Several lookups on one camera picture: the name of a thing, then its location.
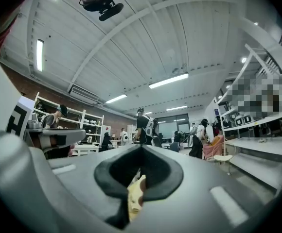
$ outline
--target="metal shelf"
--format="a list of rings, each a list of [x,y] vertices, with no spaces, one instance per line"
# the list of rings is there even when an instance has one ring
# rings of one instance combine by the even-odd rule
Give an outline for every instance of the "metal shelf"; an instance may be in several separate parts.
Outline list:
[[[227,116],[227,115],[229,115],[229,114],[232,114],[232,113],[235,113],[235,112],[237,112],[237,108],[232,108],[232,109],[230,109],[229,111],[226,111],[226,112],[222,115],[222,117],[225,117],[225,116]]]
[[[84,122],[84,125],[92,126],[92,127],[101,127],[101,125],[90,124],[90,123],[87,123],[87,122]]]
[[[243,137],[243,138],[236,138],[225,143],[228,145],[241,147],[245,149],[265,152],[265,153],[272,153],[272,154],[279,154],[282,155],[282,137],[269,137],[266,138],[267,141],[264,143],[259,142],[260,138],[255,137]]]
[[[95,136],[100,136],[100,134],[90,134],[90,133],[86,133],[86,135],[95,135]]]
[[[241,126],[223,129],[223,131],[239,130],[239,129],[244,129],[244,128],[248,128],[248,127],[253,127],[253,126],[263,124],[263,123],[266,123],[266,122],[274,121],[274,120],[279,119],[279,118],[282,118],[282,112],[275,114],[275,115],[272,115],[272,116],[268,116],[268,117],[263,118],[263,119],[258,120],[258,121],[254,121],[254,122],[251,122],[251,123],[241,125]]]
[[[282,163],[239,153],[230,162],[242,170],[278,189],[282,178]]]
[[[46,102],[46,104],[50,104],[50,105],[52,105],[52,106],[54,106],[54,107],[58,107],[58,106],[60,105],[60,104],[58,104],[58,103],[52,102],[52,101],[47,100],[47,99],[45,99],[45,98],[42,98],[42,97],[40,97],[40,96],[38,96],[37,98],[40,99],[40,100],[43,100],[44,102]],[[82,114],[83,114],[82,111],[77,111],[77,110],[74,110],[74,109],[71,109],[71,108],[67,108],[67,109],[68,109],[68,112],[71,112],[71,113],[73,113],[73,114],[78,114],[78,115],[82,115]]]
[[[49,115],[49,113],[40,111],[40,110],[38,110],[38,109],[34,109],[34,111],[36,111],[36,112],[38,112],[38,113],[41,113],[41,114],[43,114],[43,115]],[[81,123],[81,122],[79,122],[79,121],[71,120],[71,119],[64,118],[64,117],[59,118],[59,120],[61,120],[61,121],[66,121],[66,122],[77,123],[77,124],[80,124],[80,123]]]

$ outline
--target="fluorescent light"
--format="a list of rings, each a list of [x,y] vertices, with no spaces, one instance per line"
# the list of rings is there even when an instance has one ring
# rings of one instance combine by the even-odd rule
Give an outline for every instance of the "fluorescent light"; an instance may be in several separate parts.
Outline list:
[[[241,60],[240,60],[240,61],[241,61],[242,63],[245,63],[245,62],[246,62],[246,60],[247,60],[247,58],[246,58],[246,57],[243,57],[243,58],[241,58]]]
[[[164,84],[168,84],[168,83],[172,83],[174,81],[186,79],[188,77],[189,77],[189,74],[188,73],[184,73],[182,75],[179,75],[179,76],[176,76],[176,77],[164,80],[164,81],[160,81],[160,82],[157,82],[157,83],[150,84],[149,87],[151,89],[153,89],[153,88],[159,87],[159,86],[164,85]]]
[[[111,100],[109,100],[109,101],[106,101],[106,103],[112,103],[112,102],[115,102],[115,101],[117,101],[117,100],[120,100],[120,99],[123,99],[123,98],[125,98],[125,97],[127,97],[125,94],[122,94],[122,95],[120,95],[119,97],[117,97],[117,98],[114,98],[114,99],[111,99]]]
[[[184,106],[180,106],[180,107],[176,107],[176,108],[167,109],[166,111],[179,110],[179,109],[186,108],[186,107],[187,107],[187,105],[184,105]]]
[[[43,71],[43,46],[44,42],[40,39],[36,42],[36,65],[38,71]]]

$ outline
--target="person in black clothing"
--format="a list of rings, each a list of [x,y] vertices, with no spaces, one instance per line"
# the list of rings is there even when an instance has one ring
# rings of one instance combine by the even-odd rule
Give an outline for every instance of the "person in black clothing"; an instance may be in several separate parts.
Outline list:
[[[135,140],[139,140],[140,144],[146,144],[146,145],[152,145],[152,137],[150,132],[152,132],[152,129],[150,128],[151,118],[148,117],[144,113],[144,109],[138,109],[138,119],[137,119],[137,134],[135,137]]]
[[[178,131],[175,131],[174,142],[180,143],[180,138],[181,138],[181,136],[180,136],[180,134],[178,133]]]
[[[112,144],[110,140],[111,140],[111,136],[108,134],[108,132],[104,133],[104,138],[101,145],[102,151],[108,150],[108,145]]]

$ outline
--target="table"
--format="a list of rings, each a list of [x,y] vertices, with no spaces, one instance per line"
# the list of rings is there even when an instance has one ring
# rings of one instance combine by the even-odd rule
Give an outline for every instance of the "table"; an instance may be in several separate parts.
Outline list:
[[[110,142],[112,143],[113,148],[117,148],[117,147],[118,147],[117,144],[118,144],[119,142],[121,142],[121,140],[110,140]]]
[[[92,144],[76,145],[75,148],[73,148],[73,155],[87,155],[90,150],[95,150],[97,153],[99,152],[99,147]]]

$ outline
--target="white wall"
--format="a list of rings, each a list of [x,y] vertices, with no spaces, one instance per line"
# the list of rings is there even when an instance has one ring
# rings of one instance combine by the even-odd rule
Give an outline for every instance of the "white wall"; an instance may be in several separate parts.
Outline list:
[[[205,113],[204,113],[204,118],[208,120],[209,124],[211,125],[214,123],[215,119],[215,112],[214,110],[218,109],[217,104],[212,100],[210,104],[207,106]]]
[[[190,125],[194,122],[199,124],[202,119],[207,119],[210,125],[214,122],[215,112],[218,109],[217,104],[212,100],[205,110],[189,111]]]

